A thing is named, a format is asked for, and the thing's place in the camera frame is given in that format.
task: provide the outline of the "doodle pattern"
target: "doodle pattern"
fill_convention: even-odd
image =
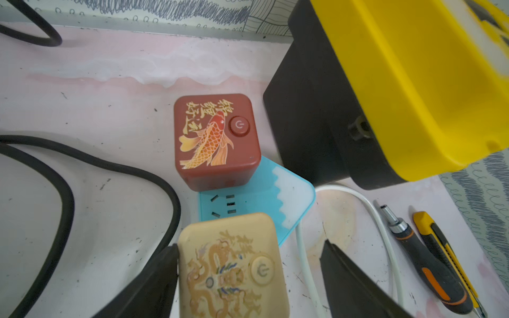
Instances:
[[[37,0],[37,11],[292,36],[297,0]]]
[[[509,150],[440,179],[509,292]]]

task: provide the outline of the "koi fish illustration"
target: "koi fish illustration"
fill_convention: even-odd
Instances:
[[[196,148],[190,160],[180,160],[180,164],[184,166],[183,169],[196,168],[205,161],[207,165],[213,166],[226,164],[228,144],[233,149],[233,142],[224,133],[224,122],[224,112],[218,110],[205,129],[195,131],[197,137],[188,138],[184,135],[179,137],[179,141],[182,143],[181,151],[188,152]]]

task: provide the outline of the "yellow plastic case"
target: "yellow plastic case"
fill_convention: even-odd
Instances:
[[[509,147],[509,18],[487,0],[311,0],[407,181]]]

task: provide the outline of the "black power cord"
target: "black power cord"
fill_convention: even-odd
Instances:
[[[41,17],[34,9],[27,5],[23,0],[7,0],[12,6],[18,9],[25,17],[30,19],[37,25],[49,38],[36,37],[20,31],[13,30],[9,27],[0,25],[0,33],[18,39],[24,42],[41,46],[59,46],[62,44],[62,37],[43,17]]]
[[[19,303],[19,305],[16,307],[13,313],[9,316],[9,318],[25,317],[25,315],[30,311],[31,307],[35,304],[35,302],[41,295],[42,291],[48,284],[49,279],[53,275],[56,265],[58,264],[60,257],[62,256],[65,245],[67,243],[67,239],[69,237],[69,232],[71,230],[72,220],[74,216],[74,197],[72,195],[72,191],[69,185],[56,171],[51,169],[49,166],[47,166],[39,159],[17,148],[9,146],[8,143],[23,144],[26,146],[36,146],[53,150],[105,170],[120,172],[122,174],[127,174],[148,180],[152,183],[155,183],[161,189],[163,189],[163,191],[166,192],[166,194],[169,196],[173,204],[172,220],[169,223],[168,230],[166,230],[166,233],[161,239],[161,242],[159,242],[155,251],[152,253],[145,266],[147,266],[150,263],[150,261],[157,254],[159,254],[160,251],[162,251],[165,247],[168,246],[173,236],[175,235],[175,232],[178,229],[180,221],[181,214],[180,201],[179,198],[177,197],[175,190],[171,187],[171,185],[168,184],[168,182],[166,182],[162,178],[142,169],[96,158],[80,150],[77,150],[75,148],[66,146],[62,143],[55,142],[52,140],[32,136],[0,135],[0,154],[15,159],[42,174],[54,185],[62,199],[62,216],[60,219],[59,227],[56,232],[55,239],[50,248],[49,254],[46,260],[44,261],[44,264],[41,270],[39,271],[39,274],[37,275],[34,283],[30,287],[27,294],[23,297],[23,300]]]

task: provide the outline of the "pink surface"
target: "pink surface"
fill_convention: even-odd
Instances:
[[[25,24],[15,27],[34,31]],[[69,27],[58,31],[64,38],[63,47],[58,48],[0,35],[1,132],[48,137],[163,177],[181,199],[181,227],[197,221],[198,207],[196,193],[175,170],[173,103],[179,97],[247,95],[262,154],[280,162],[262,94],[288,44]],[[167,198],[143,182],[133,183],[128,177],[51,152],[29,152],[68,180],[76,196],[76,216],[54,278],[28,317],[92,316],[146,262],[169,223]],[[0,240],[9,242],[0,249],[0,273],[8,275],[0,275],[0,316],[5,316],[32,283],[47,254],[60,203],[33,172],[3,156],[0,166],[0,180],[8,181],[0,182],[0,210],[9,217],[9,222],[0,223]],[[356,188],[351,180],[345,183]],[[509,295],[437,177],[362,192],[388,204],[407,221],[409,207],[426,210],[448,236],[489,316],[509,316]],[[392,295],[380,235],[357,200],[341,193],[320,193],[304,217],[303,229],[325,307],[319,256],[326,238]],[[419,318],[457,317],[426,289],[401,249],[395,246],[395,250],[405,283],[405,309]],[[293,235],[281,246],[281,257],[291,317],[314,316]]]

